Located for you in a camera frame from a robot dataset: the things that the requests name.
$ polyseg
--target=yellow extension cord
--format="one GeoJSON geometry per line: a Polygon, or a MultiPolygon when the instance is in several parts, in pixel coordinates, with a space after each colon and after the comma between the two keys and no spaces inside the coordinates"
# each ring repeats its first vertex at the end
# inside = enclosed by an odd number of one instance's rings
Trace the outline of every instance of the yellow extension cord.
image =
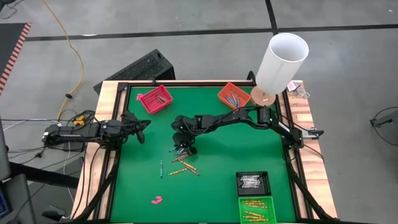
{"type": "MultiPolygon", "coordinates": [[[[75,87],[73,87],[72,91],[69,92],[69,94],[72,95],[72,93],[79,87],[81,81],[83,80],[83,77],[85,76],[85,66],[84,66],[84,64],[83,64],[83,61],[82,61],[82,59],[81,59],[80,54],[77,52],[77,50],[76,50],[76,49],[72,46],[72,44],[70,43],[68,33],[67,33],[67,31],[65,30],[65,28],[63,28],[63,25],[62,25],[61,21],[58,19],[58,17],[55,15],[55,13],[51,10],[51,8],[50,8],[50,6],[47,4],[47,2],[46,2],[45,0],[42,0],[42,2],[43,2],[43,4],[45,5],[45,7],[51,12],[51,14],[53,15],[53,17],[57,20],[58,24],[60,25],[60,27],[61,27],[62,30],[63,30],[63,33],[65,34],[65,37],[67,38],[69,47],[76,53],[77,57],[78,57],[79,60],[80,60],[80,64],[81,64],[81,75],[80,75],[79,82],[75,85],[75,87]]],[[[61,108],[60,108],[60,111],[58,112],[57,119],[60,119],[61,113],[62,113],[62,111],[63,111],[63,108],[64,108],[65,105],[67,104],[68,100],[69,100],[69,98],[65,98],[65,100],[63,101],[62,106],[61,106],[61,108]]]]}

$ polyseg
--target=green mat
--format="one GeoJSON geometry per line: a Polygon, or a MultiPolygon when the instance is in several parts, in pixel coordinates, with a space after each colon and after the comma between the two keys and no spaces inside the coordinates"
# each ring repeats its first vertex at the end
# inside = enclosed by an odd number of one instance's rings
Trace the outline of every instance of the green mat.
{"type": "Polygon", "coordinates": [[[295,221],[277,133],[246,124],[218,128],[197,137],[198,154],[185,160],[197,168],[200,176],[190,171],[170,176],[169,173],[183,169],[181,163],[171,163],[177,156],[169,152],[174,144],[175,132],[170,125],[175,117],[218,115],[231,109],[219,101],[220,87],[168,87],[173,103],[157,114],[148,114],[136,96],[151,89],[131,91],[128,110],[138,119],[150,119],[152,123],[144,130],[144,144],[133,136],[123,145],[112,222],[239,222],[235,172],[258,170],[268,171],[278,222],[295,221]],[[164,161],[163,179],[160,160],[164,161]],[[156,196],[163,197],[163,201],[154,205],[151,201],[156,196]]]}

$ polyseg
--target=gray floor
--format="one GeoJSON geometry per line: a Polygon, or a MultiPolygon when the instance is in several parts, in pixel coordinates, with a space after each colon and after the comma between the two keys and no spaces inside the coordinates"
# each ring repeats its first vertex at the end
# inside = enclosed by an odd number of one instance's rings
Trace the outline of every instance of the gray floor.
{"type": "MultiPolygon", "coordinates": [[[[279,27],[398,23],[398,2],[390,0],[272,3],[279,27]]],[[[49,0],[49,5],[74,35],[270,27],[261,0],[49,0]]],[[[32,37],[62,35],[40,0],[25,0],[17,8],[15,16],[0,22],[32,22],[32,37]]],[[[396,223],[398,148],[379,139],[369,119],[385,107],[397,106],[398,29],[297,34],[308,42],[310,55],[295,79],[304,80],[315,124],[326,132],[320,144],[339,217],[396,223]]],[[[74,40],[86,76],[68,108],[94,110],[98,96],[91,87],[153,49],[169,59],[178,79],[245,78],[249,70],[258,70],[271,37],[228,34],[74,40]]],[[[0,113],[3,118],[55,118],[64,93],[79,76],[79,62],[65,41],[26,42],[0,97],[0,113]]],[[[46,125],[12,128],[6,132],[7,142],[12,149],[39,146],[46,125]]],[[[389,140],[398,143],[397,136],[389,140]]],[[[46,151],[44,158],[28,165],[43,167],[66,156],[46,151]]]]}

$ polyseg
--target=white cylinder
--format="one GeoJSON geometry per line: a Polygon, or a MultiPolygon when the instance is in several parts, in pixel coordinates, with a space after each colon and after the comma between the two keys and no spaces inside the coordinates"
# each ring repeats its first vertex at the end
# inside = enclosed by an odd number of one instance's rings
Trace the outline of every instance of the white cylinder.
{"type": "Polygon", "coordinates": [[[256,75],[258,88],[270,95],[284,91],[309,51],[308,44],[297,35],[273,36],[256,75]]]}

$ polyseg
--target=green tray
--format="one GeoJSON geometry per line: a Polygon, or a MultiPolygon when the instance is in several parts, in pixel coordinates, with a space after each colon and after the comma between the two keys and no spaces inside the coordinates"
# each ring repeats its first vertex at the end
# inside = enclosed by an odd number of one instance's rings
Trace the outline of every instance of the green tray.
{"type": "Polygon", "coordinates": [[[253,223],[263,223],[263,224],[276,224],[275,210],[274,210],[274,201],[272,197],[241,197],[238,198],[239,202],[239,213],[241,216],[242,224],[253,224],[253,223]],[[248,207],[243,203],[243,200],[261,200],[267,208],[253,208],[248,207]],[[267,222],[250,222],[247,218],[243,218],[246,214],[244,211],[254,212],[260,215],[264,215],[265,219],[268,219],[267,222]]]}

